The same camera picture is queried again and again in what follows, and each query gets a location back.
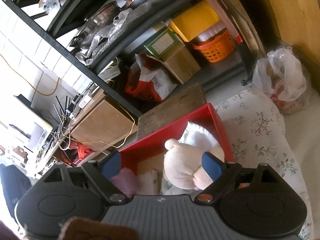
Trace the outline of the cream plush teddy bear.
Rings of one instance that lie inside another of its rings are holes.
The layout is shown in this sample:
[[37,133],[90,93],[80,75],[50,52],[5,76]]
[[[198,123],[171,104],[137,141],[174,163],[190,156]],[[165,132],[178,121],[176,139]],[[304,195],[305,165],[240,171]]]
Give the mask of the cream plush teddy bear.
[[225,154],[216,139],[209,140],[200,136],[182,140],[169,139],[164,144],[164,174],[175,187],[183,190],[208,187],[214,180],[202,166],[202,155],[209,152],[220,161],[225,161]]

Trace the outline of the pink cloth in box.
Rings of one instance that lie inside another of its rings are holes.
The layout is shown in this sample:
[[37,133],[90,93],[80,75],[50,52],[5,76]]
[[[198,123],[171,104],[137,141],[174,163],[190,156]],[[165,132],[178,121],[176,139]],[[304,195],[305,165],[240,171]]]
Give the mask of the pink cloth in box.
[[122,168],[118,174],[111,178],[111,183],[128,198],[131,198],[138,190],[137,177],[128,168]]

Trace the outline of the wooden low cabinet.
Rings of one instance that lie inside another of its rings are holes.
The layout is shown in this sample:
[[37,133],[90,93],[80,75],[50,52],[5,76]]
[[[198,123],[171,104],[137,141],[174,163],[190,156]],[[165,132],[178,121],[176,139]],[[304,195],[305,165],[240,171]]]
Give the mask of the wooden low cabinet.
[[99,89],[66,128],[67,139],[80,142],[94,153],[76,159],[79,165],[137,132],[137,122],[118,102]]

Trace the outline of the red cardboard box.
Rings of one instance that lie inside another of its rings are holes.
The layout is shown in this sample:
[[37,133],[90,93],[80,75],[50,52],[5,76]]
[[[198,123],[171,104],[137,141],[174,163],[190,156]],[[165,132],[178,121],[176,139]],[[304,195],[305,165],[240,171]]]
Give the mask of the red cardboard box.
[[119,151],[121,167],[128,168],[137,174],[138,164],[163,153],[164,143],[168,139],[180,139],[188,122],[198,124],[208,130],[212,135],[215,135],[225,153],[225,161],[235,160],[223,122],[212,104],[207,103],[167,126],[121,149]]

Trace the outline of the floral white bed sheet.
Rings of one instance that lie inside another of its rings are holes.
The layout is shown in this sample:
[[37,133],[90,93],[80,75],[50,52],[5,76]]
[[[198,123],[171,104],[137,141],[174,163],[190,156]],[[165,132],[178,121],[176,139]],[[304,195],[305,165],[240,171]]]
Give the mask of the floral white bed sheet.
[[249,88],[215,106],[231,143],[235,160],[244,167],[269,164],[302,198],[308,209],[299,232],[314,239],[314,224],[302,170],[287,139],[284,117],[263,92]]

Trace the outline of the dark wooden board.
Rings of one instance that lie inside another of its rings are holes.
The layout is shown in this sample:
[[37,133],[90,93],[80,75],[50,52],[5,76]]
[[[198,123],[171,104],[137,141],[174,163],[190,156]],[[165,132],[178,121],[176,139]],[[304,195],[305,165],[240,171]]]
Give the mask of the dark wooden board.
[[138,119],[137,139],[157,131],[207,103],[199,83],[186,88]]

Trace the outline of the flat screen monitor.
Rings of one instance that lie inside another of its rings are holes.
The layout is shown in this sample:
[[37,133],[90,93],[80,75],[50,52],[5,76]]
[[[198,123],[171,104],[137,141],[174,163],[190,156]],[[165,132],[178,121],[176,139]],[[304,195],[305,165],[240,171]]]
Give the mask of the flat screen monitor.
[[38,154],[53,129],[52,124],[22,94],[13,96],[9,110],[9,128],[23,147]]

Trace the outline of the red and white bag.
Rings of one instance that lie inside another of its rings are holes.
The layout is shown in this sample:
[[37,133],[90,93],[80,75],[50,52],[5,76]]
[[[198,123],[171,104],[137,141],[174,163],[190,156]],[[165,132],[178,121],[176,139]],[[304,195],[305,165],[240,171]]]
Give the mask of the red and white bag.
[[125,92],[134,98],[162,102],[177,87],[163,64],[146,54],[136,54],[130,67]]

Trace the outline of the white plastic shopping bag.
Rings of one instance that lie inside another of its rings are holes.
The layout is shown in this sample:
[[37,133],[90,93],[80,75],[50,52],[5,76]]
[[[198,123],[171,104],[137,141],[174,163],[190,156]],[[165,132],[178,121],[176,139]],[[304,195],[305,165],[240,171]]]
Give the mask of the white plastic shopping bag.
[[256,62],[252,86],[268,96],[282,114],[306,109],[312,91],[310,74],[291,46],[270,51]]

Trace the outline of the brown cardboard box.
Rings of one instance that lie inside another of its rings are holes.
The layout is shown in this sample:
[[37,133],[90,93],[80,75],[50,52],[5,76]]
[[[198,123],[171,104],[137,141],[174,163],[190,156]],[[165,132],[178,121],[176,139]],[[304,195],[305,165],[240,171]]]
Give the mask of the brown cardboard box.
[[148,57],[160,62],[181,84],[185,84],[201,70],[183,43],[176,43],[159,59],[153,55],[148,55]]

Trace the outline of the bubble wrap roll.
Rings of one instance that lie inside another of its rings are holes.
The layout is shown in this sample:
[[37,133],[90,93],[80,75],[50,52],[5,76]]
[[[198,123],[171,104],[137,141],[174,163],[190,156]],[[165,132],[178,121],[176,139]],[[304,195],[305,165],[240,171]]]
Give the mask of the bubble wrap roll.
[[147,14],[157,12],[156,6],[164,8],[168,0],[147,0],[135,9],[121,11],[113,22],[100,29],[93,37],[88,49],[81,49],[75,57],[84,65],[91,65],[115,40],[131,27],[137,28],[149,18]]

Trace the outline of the orange plastic basket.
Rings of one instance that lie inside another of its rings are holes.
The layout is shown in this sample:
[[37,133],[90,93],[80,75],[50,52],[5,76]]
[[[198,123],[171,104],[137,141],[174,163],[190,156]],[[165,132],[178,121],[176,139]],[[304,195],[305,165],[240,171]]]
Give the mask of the orange plastic basket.
[[209,40],[193,44],[193,48],[198,50],[210,63],[217,63],[235,51],[235,43],[229,31],[223,29]]

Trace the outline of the green framed box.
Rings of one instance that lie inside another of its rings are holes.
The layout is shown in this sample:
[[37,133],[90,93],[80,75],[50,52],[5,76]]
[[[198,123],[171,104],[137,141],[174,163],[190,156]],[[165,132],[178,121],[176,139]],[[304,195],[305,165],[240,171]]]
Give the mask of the green framed box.
[[170,29],[165,28],[152,41],[147,42],[144,47],[151,55],[160,58],[177,42],[176,35]]

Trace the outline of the black metal shelf rack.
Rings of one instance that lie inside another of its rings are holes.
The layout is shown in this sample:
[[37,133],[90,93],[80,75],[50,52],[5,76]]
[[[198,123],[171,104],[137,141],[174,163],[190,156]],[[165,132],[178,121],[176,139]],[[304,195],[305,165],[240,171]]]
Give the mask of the black metal shelf rack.
[[[111,88],[100,78],[103,69],[124,51],[137,38],[155,24],[175,16],[195,0],[138,0],[125,3],[123,9],[129,9],[125,21],[114,28],[110,37],[101,35],[94,48],[68,50],[58,42],[58,38],[73,29],[78,29],[104,5],[114,0],[67,0],[58,10],[47,29],[36,23],[23,7],[35,4],[39,0],[2,0],[24,23],[40,35],[57,52],[75,66],[82,74],[97,84],[113,100],[123,106],[133,116],[141,116],[137,105]],[[239,0],[207,0],[215,12],[224,21],[235,41],[248,75],[252,75],[255,61],[263,56],[265,50],[253,27],[249,16]]]

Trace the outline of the steel pot with lid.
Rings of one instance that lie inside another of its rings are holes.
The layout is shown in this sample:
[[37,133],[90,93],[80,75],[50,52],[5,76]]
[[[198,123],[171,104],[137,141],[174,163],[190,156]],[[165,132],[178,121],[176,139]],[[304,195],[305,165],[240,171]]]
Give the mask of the steel pot with lid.
[[88,49],[95,34],[105,26],[111,24],[116,16],[121,12],[116,1],[110,2],[92,17],[86,19],[84,25],[71,39],[68,46],[73,48]]

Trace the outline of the yellow padded envelope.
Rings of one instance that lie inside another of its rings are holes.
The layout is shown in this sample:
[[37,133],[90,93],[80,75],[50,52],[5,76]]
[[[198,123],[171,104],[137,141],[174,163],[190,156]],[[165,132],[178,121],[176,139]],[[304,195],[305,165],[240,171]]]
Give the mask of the yellow padded envelope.
[[184,42],[190,42],[221,19],[211,5],[202,0],[172,19],[168,27]]

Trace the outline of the wooden wardrobe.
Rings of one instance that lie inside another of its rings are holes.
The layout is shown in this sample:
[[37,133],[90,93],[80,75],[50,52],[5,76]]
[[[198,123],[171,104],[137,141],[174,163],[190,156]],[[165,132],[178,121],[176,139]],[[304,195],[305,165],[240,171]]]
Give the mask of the wooden wardrobe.
[[280,42],[293,46],[312,78],[319,77],[319,0],[229,0],[253,25],[256,41],[236,17],[253,54]]

